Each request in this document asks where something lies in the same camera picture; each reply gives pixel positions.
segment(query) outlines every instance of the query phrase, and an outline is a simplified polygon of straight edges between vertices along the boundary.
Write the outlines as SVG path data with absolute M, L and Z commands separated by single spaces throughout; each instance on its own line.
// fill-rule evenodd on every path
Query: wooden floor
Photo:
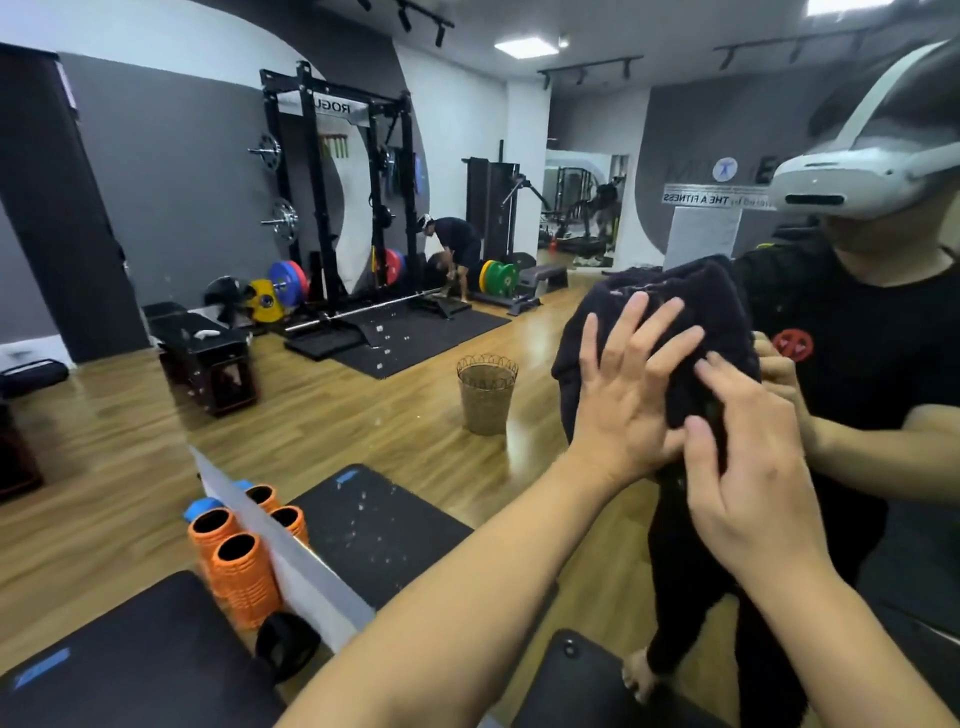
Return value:
M 253 356 L 262 401 L 223 420 L 183 395 L 171 398 L 151 352 L 84 366 L 19 400 L 14 416 L 50 484 L 0 507 L 0 672 L 191 565 L 180 514 L 200 490 L 187 442 L 235 478 L 276 485 L 284 499 L 365 463 L 479 526 L 566 446 L 550 366 L 593 280 L 573 277 L 541 309 L 383 381 L 259 337 Z M 455 365 L 483 352 L 519 364 L 506 437 L 462 427 Z M 560 595 L 494 711 L 502 722 L 516 713 L 557 629 L 575 629 L 619 655 L 651 638 L 646 531 L 657 496 L 650 483 L 630 488 L 567 564 Z M 713 610 L 678 679 L 681 692 L 730 724 L 734 614 L 732 599 Z

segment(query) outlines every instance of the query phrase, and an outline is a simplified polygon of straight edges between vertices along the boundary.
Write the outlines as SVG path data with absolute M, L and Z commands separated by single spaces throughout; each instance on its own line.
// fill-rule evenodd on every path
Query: squat rack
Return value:
M 366 129 L 367 155 L 370 159 L 370 203 L 373 215 L 372 247 L 376 260 L 377 285 L 387 284 L 386 278 L 386 248 L 384 246 L 383 231 L 389 225 L 389 213 L 383 206 L 380 188 L 380 173 L 385 168 L 384 157 L 380 153 L 379 139 L 377 138 L 377 116 L 391 119 L 389 140 L 397 121 L 400 124 L 401 148 L 397 159 L 400 194 L 403 197 L 403 212 L 406 220 L 407 240 L 407 275 L 411 277 L 417 290 L 422 288 L 422 268 L 420 257 L 417 254 L 417 202 L 416 202 L 416 171 L 414 162 L 414 131 L 413 103 L 410 92 L 402 91 L 397 98 L 382 96 L 353 86 L 332 84 L 315 78 L 310 63 L 298 61 L 297 76 L 286 76 L 275 71 L 260 69 L 260 83 L 263 87 L 263 103 L 267 116 L 267 129 L 274 139 L 283 147 L 282 132 L 280 129 L 280 107 L 278 94 L 296 91 L 300 94 L 300 108 L 303 114 L 303 131 L 306 142 L 307 164 L 310 169 L 310 186 L 313 190 L 314 214 L 317 219 L 317 234 L 320 242 L 319 260 L 311 255 L 311 298 L 323 298 L 325 308 L 332 312 L 347 303 L 349 296 L 347 289 L 340 278 L 337 269 L 337 255 L 333 243 L 336 235 L 330 232 L 330 215 L 326 204 L 326 182 L 321 158 L 320 136 L 317 131 L 317 113 L 330 114 L 346 118 L 350 124 Z M 323 106 L 321 99 L 315 94 L 337 97 L 330 101 L 336 103 L 342 100 L 366 105 L 365 109 L 353 110 L 349 104 L 340 104 L 340 109 L 334 109 L 332 104 Z M 293 202 L 290 175 L 287 169 L 286 155 L 280 155 L 279 164 L 275 170 L 276 187 L 280 197 Z M 289 245 L 288 254 L 291 260 L 302 266 L 300 242 L 295 238 Z M 318 281 L 323 274 L 323 291 L 316 290 Z

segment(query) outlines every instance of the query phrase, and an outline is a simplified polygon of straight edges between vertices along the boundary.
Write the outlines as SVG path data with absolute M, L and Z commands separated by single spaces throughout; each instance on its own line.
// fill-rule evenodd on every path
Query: black t-shirt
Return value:
M 434 222 L 440 244 L 453 253 L 453 262 L 463 263 L 464 256 L 474 249 L 479 255 L 480 233 L 469 222 L 459 217 L 441 217 Z
M 900 429 L 920 404 L 960 406 L 960 266 L 892 288 L 856 280 L 822 237 L 734 263 L 756 330 L 797 362 L 810 414 Z M 813 474 L 830 553 L 849 571 L 873 549 L 886 501 Z

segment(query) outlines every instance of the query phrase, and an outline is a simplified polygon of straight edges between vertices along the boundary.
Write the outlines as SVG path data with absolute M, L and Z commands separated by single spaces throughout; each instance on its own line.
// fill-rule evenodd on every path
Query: neck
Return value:
M 933 278 L 953 264 L 936 240 L 868 254 L 834 251 L 854 278 L 882 288 Z

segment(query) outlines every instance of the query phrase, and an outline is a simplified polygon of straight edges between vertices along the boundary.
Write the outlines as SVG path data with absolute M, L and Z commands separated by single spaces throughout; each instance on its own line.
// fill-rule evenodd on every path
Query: square ceiling light panel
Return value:
M 538 59 L 541 56 L 556 56 L 560 53 L 556 47 L 536 36 L 523 37 L 518 40 L 504 40 L 493 47 L 521 61 Z
M 829 15 L 839 12 L 866 11 L 886 8 L 894 0 L 807 0 L 807 15 Z

